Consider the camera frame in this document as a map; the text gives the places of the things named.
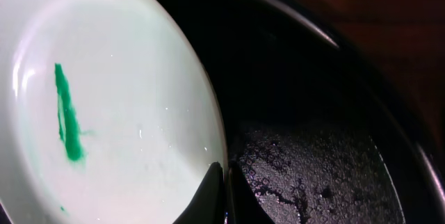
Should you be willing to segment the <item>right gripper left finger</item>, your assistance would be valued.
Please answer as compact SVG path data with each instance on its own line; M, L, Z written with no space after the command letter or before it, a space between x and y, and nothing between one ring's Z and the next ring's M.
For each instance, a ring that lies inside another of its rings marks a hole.
M187 208L174 224L222 224L225 221L223 168L213 162Z

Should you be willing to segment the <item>mint green plate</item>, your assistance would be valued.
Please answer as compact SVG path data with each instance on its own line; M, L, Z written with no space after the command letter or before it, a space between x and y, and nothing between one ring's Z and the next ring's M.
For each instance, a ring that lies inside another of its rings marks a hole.
M157 0L1 0L12 223L172 223L214 162L213 88Z

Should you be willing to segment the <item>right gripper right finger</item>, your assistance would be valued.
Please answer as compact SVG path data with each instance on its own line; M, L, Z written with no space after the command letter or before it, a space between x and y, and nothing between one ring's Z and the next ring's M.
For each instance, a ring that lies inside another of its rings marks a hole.
M258 203L241 167L235 161L229 162L227 194L229 224L274 224Z

